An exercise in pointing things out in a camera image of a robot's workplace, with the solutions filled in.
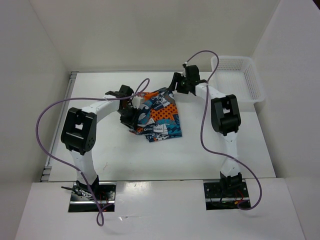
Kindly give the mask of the patterned blue orange shorts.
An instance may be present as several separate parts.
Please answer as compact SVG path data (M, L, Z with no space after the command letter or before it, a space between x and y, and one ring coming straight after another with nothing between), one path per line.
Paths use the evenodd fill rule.
M130 129L150 142L182 137L178 108L173 92L163 87L153 92L141 92L136 125Z

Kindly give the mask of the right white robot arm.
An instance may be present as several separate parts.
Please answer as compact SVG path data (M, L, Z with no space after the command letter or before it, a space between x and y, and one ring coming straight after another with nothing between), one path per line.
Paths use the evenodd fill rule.
M170 90L182 94L192 93L205 100L205 106L210 106L210 121L213 130L224 142L224 152L220 155L225 159L219 171L219 191L225 197L230 197L242 185L242 174L239 164L235 161L238 155L237 134L241 125L241 116L237 97L227 95L200 78L196 65L183 64L183 73L174 73Z

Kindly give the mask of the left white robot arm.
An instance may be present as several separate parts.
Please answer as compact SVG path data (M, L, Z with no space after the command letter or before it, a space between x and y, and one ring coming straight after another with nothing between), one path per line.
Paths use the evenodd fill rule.
M120 122L133 130L137 127L138 109L133 106L134 91L122 85L118 91L108 91L102 100L68 110L61 133L61 141L69 150L78 168L76 184L89 200L100 194L99 176L95 171L92 148L96 143L98 123L113 112L120 114Z

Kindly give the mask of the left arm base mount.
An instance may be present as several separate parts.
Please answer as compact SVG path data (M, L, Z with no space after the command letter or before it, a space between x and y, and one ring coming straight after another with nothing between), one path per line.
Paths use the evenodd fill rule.
M81 189L74 182L72 187L62 187L70 190L69 213L97 213L99 211L91 193ZM101 182L95 197L103 212L115 211L116 183Z

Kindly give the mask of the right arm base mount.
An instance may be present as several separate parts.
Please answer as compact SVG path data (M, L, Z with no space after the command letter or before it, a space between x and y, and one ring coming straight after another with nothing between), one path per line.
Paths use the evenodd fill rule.
M225 192L218 180L204 181L203 188L207 211L233 210L237 209L238 205L244 209L251 207L247 184L244 180L236 189Z

